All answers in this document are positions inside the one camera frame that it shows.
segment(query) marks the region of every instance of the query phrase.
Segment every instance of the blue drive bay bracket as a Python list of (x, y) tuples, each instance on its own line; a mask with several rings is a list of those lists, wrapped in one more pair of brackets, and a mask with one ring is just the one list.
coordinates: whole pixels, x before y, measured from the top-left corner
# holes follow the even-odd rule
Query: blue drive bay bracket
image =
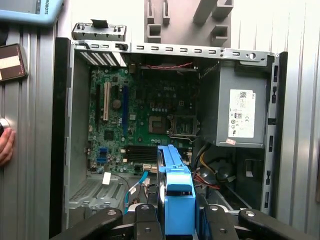
[(173, 145), (158, 146), (158, 158), (164, 166), (158, 171), (166, 175), (164, 215), (165, 235), (193, 235), (195, 233), (196, 194), (191, 172), (182, 162)]

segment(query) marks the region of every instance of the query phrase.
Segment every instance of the blue pcie slot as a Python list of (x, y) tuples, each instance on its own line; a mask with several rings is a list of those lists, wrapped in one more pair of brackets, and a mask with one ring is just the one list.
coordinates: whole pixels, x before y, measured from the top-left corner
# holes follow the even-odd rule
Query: blue pcie slot
[(128, 132), (128, 107), (129, 107), (129, 89), (128, 86), (123, 87), (123, 112), (122, 112), (122, 127), (123, 136), (127, 136)]

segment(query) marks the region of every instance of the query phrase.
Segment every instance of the gray metal panel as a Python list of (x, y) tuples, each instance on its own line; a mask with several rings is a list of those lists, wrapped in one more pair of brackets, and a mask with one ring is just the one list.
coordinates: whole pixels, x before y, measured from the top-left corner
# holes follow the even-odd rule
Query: gray metal panel
[[(315, 201), (320, 139), (319, 8), (317, 0), (243, 0), (234, 1), (231, 13), (231, 48), (288, 51), (275, 214), (282, 222), (317, 238), (320, 238), (320, 205)], [(248, 16), (247, 9), (255, 11)]]
[(12, 161), (0, 170), (0, 239), (49, 237), (55, 28), (11, 27), (29, 77), (1, 86), (1, 116), (16, 131)]

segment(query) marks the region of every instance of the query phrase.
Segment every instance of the phone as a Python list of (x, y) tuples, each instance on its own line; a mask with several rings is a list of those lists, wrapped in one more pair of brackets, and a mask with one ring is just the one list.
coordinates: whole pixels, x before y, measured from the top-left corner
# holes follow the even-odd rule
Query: phone
[(0, 21), (52, 26), (64, 0), (0, 0)]

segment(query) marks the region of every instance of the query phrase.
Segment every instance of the power supply label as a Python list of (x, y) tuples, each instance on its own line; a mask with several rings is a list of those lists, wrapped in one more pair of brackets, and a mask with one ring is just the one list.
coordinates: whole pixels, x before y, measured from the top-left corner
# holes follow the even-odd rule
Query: power supply label
[(256, 94), (252, 90), (230, 89), (228, 138), (253, 138)]

